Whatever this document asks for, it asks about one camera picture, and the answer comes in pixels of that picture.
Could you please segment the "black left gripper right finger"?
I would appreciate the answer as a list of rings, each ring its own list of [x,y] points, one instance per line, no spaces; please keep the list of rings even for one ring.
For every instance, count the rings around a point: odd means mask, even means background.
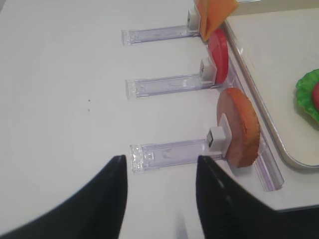
[[[199,156],[196,204],[207,239],[317,239],[318,210],[280,213],[263,204],[208,156]]]

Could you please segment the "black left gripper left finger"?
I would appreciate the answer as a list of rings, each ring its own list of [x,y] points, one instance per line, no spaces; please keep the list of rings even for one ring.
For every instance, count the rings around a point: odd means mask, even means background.
[[[3,239],[117,239],[128,197],[127,161],[113,157],[82,189]]]

